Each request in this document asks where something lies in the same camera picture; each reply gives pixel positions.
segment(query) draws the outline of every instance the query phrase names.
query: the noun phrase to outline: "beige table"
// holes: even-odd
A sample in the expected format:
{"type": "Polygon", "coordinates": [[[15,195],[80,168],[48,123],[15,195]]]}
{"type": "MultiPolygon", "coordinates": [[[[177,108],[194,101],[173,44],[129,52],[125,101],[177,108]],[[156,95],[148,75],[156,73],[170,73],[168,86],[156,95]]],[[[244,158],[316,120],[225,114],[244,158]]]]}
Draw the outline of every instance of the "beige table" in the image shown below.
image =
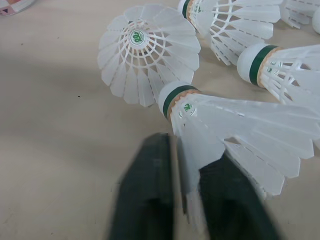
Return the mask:
{"type": "MultiPolygon", "coordinates": [[[[141,141],[170,131],[158,106],[127,105],[102,82],[98,43],[131,6],[170,0],[39,0],[0,18],[0,240],[95,240],[106,231],[117,182],[141,141]]],[[[283,47],[320,43],[309,27],[276,24],[283,47]]],[[[218,96],[274,101],[206,47],[194,84],[218,96]]],[[[267,200],[290,240],[320,239],[320,162],[267,200]]],[[[199,239],[179,221],[179,239],[199,239]]]]}

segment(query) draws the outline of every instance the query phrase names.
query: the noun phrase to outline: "green stripe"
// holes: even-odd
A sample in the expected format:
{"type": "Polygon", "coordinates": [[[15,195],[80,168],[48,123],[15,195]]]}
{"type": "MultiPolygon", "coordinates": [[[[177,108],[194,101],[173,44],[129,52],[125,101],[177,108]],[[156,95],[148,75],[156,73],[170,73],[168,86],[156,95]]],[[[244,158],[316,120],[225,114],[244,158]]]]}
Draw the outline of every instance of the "green stripe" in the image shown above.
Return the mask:
{"type": "Polygon", "coordinates": [[[175,90],[170,92],[170,94],[166,97],[164,104],[163,104],[163,115],[165,116],[166,119],[168,119],[168,110],[169,110],[169,106],[170,106],[171,102],[173,101],[173,99],[175,99],[175,97],[177,95],[179,95],[180,93],[187,91],[187,90],[190,90],[190,89],[198,90],[194,86],[185,85],[185,86],[179,86],[175,90]]]}
{"type": "Polygon", "coordinates": [[[184,5],[183,5],[182,14],[185,19],[187,18],[188,4],[190,3],[190,1],[191,0],[185,0],[184,5]]]}
{"type": "Polygon", "coordinates": [[[250,82],[252,84],[258,86],[258,72],[259,72],[260,65],[263,62],[263,60],[265,59],[265,57],[268,55],[268,53],[270,53],[273,49],[275,49],[277,47],[278,46],[274,46],[274,45],[265,46],[256,55],[256,57],[254,58],[254,60],[252,62],[252,65],[250,68],[250,73],[249,73],[250,82]]]}

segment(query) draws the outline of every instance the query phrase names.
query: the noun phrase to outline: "printed logo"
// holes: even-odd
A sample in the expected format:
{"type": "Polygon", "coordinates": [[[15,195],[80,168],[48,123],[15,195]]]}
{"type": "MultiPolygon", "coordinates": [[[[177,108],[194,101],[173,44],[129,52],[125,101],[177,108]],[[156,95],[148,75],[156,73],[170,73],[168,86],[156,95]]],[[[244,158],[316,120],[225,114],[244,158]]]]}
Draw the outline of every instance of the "printed logo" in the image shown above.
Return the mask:
{"type": "Polygon", "coordinates": [[[130,41],[135,46],[140,46],[145,41],[145,35],[140,30],[134,30],[130,35],[130,41]]]}

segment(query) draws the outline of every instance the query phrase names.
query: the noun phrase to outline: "badminton shuttlecock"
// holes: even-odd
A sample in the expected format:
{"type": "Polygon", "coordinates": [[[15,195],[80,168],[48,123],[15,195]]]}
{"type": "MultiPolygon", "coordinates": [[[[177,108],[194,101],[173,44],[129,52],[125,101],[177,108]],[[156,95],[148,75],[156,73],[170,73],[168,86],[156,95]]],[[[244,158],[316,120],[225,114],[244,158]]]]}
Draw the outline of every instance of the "badminton shuttlecock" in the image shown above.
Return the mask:
{"type": "Polygon", "coordinates": [[[99,49],[102,80],[112,94],[146,107],[158,102],[165,83],[191,83],[201,47],[195,29],[177,10],[146,4],[116,17],[99,49]]]}
{"type": "Polygon", "coordinates": [[[34,2],[35,0],[0,0],[0,17],[17,14],[34,2]]]}
{"type": "Polygon", "coordinates": [[[300,158],[313,157],[320,138],[320,116],[302,106],[203,95],[183,82],[166,85],[158,104],[182,145],[182,193],[196,228],[199,169],[226,149],[257,188],[279,195],[285,176],[299,175],[300,158]]]}
{"type": "Polygon", "coordinates": [[[319,0],[284,0],[280,7],[281,19],[299,29],[301,25],[310,23],[319,7],[319,0]]]}
{"type": "Polygon", "coordinates": [[[320,45],[281,49],[264,43],[248,47],[237,70],[249,83],[266,88],[282,104],[320,114],[320,45]]]}
{"type": "Polygon", "coordinates": [[[236,65],[250,45],[273,36],[282,0],[181,0],[178,10],[207,41],[218,59],[236,65]]]}
{"type": "Polygon", "coordinates": [[[312,27],[318,34],[320,34],[320,7],[318,7],[313,14],[312,27]]]}

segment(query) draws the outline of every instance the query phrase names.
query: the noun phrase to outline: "white shuttlecock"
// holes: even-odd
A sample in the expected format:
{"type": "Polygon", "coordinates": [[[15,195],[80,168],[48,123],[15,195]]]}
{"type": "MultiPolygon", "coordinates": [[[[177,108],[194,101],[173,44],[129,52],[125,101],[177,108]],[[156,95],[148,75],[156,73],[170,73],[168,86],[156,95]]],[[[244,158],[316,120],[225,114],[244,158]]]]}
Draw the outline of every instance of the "white shuttlecock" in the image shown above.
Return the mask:
{"type": "Polygon", "coordinates": [[[250,45],[273,36],[282,0],[181,0],[178,10],[207,41],[218,59],[237,65],[250,45]]]}
{"type": "Polygon", "coordinates": [[[291,27],[299,29],[301,25],[310,23],[319,7],[319,0],[284,0],[280,6],[281,19],[291,27]]]}
{"type": "Polygon", "coordinates": [[[177,10],[146,4],[116,17],[99,49],[102,80],[112,94],[146,107],[158,102],[165,83],[191,83],[201,47],[195,29],[177,10]]]}
{"type": "Polygon", "coordinates": [[[320,44],[282,49],[264,43],[248,47],[237,70],[249,83],[266,88],[282,104],[320,114],[320,44]]]}
{"type": "MultiPolygon", "coordinates": [[[[199,169],[219,160],[226,149],[256,187],[279,195],[285,177],[299,175],[300,158],[313,157],[313,140],[320,138],[320,116],[302,106],[203,95],[183,82],[166,85],[158,104],[182,145],[182,194],[191,202],[199,169]]],[[[198,228],[201,206],[187,206],[198,228]]]]}
{"type": "Polygon", "coordinates": [[[313,14],[312,27],[318,34],[320,34],[320,7],[318,7],[313,14]]]}

